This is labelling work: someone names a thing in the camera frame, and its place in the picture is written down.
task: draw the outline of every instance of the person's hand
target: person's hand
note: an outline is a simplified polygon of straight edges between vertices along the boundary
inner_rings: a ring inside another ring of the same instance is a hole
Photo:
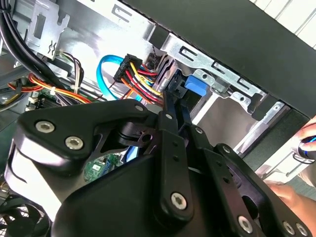
[[[316,237],[316,201],[297,194],[291,186],[269,184],[269,187]]]
[[[316,116],[295,134],[294,139],[301,141],[307,137],[312,136],[316,136]],[[307,152],[316,151],[316,141],[302,145],[301,149]]]
[[[268,185],[271,190],[293,211],[302,202],[301,197],[288,185]]]

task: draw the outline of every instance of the black panel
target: black panel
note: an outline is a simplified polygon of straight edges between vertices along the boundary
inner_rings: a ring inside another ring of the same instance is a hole
[[[258,139],[257,145],[244,157],[244,161],[253,170],[256,170],[300,130],[308,120],[299,112],[290,110],[262,139]]]
[[[309,117],[316,52],[249,0],[124,0]]]

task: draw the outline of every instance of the cable tie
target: cable tie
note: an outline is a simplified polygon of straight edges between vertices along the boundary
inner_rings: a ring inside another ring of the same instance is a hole
[[[0,13],[2,13],[2,14],[6,14],[6,13],[10,13],[10,12],[11,12],[11,5],[9,5],[8,9],[0,8]]]
[[[54,96],[54,95],[56,95],[56,87],[55,86],[53,86],[52,88],[51,88],[51,90],[50,90],[50,95],[52,95],[52,96]]]

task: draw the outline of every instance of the metal frame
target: metal frame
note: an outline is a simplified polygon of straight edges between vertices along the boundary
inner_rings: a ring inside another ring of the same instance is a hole
[[[277,99],[310,118],[316,114],[315,50],[250,1],[124,2]]]

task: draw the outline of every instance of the yellow wire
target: yellow wire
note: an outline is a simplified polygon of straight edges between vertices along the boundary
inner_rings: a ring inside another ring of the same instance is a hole
[[[131,65],[131,67],[132,67],[132,69],[133,69],[133,71],[134,71],[134,73],[135,73],[136,78],[139,80],[139,82],[140,82],[144,87],[146,87],[150,92],[152,92],[153,94],[158,95],[158,96],[161,96],[161,93],[160,93],[160,92],[155,91],[154,89],[152,89],[152,88],[151,88],[149,85],[147,85],[146,82],[140,77],[140,75],[138,74],[138,72],[137,72],[137,70],[136,70],[134,64],[133,64],[133,63],[130,63],[130,65]]]
[[[32,76],[32,80],[33,80],[34,83],[37,84],[37,85],[40,85],[40,86],[42,86],[42,87],[44,87],[44,88],[46,88],[46,89],[49,89],[49,90],[52,89],[51,86],[47,86],[46,84],[41,83],[41,82],[38,81],[34,76]],[[72,97],[72,98],[75,98],[75,99],[79,100],[80,102],[83,102],[84,104],[87,104],[87,102],[84,101],[84,100],[82,100],[80,97],[76,97],[76,96],[74,96],[74,95],[72,95],[72,94],[68,94],[68,93],[66,93],[66,92],[64,92],[64,91],[62,91],[62,90],[59,90],[58,88],[55,89],[55,90],[56,90],[58,93],[60,93],[60,94],[70,96],[70,97]]]
[[[12,98],[11,98],[11,99],[9,99],[7,102],[5,102],[5,105],[10,104],[10,103],[11,103],[12,101],[14,101],[14,100],[15,100],[18,96],[19,96],[18,94],[16,94],[16,95],[12,96]]]
[[[143,75],[139,75],[143,80],[148,81],[150,83],[154,83],[152,80],[149,80],[147,77],[143,76]]]

